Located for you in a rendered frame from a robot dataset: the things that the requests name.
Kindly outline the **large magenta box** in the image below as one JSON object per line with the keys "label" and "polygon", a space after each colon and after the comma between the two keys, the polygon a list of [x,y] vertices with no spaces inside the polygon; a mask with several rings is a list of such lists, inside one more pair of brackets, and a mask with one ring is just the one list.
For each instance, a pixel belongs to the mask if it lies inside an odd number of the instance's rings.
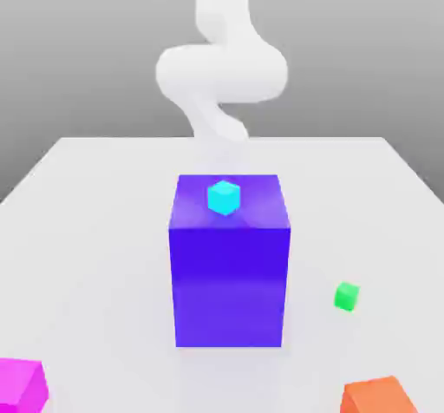
{"label": "large magenta box", "polygon": [[48,399],[41,361],[0,358],[0,413],[42,413]]}

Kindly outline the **large purple box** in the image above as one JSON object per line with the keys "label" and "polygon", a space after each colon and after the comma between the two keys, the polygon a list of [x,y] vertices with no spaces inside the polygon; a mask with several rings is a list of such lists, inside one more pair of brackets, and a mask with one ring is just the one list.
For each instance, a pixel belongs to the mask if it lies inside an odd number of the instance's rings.
{"label": "large purple box", "polygon": [[[226,216],[207,206],[221,180],[240,186]],[[281,346],[291,223],[275,174],[180,175],[168,234],[177,346]]]}

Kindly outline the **small green cube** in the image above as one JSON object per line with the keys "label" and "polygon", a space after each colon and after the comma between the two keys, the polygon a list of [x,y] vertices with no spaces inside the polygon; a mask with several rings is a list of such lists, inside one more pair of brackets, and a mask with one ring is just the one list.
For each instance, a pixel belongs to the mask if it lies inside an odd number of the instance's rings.
{"label": "small green cube", "polygon": [[334,306],[344,311],[354,311],[360,292],[360,286],[341,282],[336,288]]}

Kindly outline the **small cyan cube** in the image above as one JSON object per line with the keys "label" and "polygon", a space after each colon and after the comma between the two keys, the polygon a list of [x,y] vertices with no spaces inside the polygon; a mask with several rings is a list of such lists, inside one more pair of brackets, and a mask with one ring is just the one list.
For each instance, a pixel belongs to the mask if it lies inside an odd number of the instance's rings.
{"label": "small cyan cube", "polygon": [[207,189],[207,206],[224,216],[240,208],[240,186],[221,180]]}

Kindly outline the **large orange box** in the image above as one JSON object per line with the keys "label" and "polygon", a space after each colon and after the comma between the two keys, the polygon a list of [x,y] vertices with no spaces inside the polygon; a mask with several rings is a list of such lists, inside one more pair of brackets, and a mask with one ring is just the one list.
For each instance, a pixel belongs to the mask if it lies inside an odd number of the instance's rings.
{"label": "large orange box", "polygon": [[419,413],[396,377],[347,383],[340,413]]}

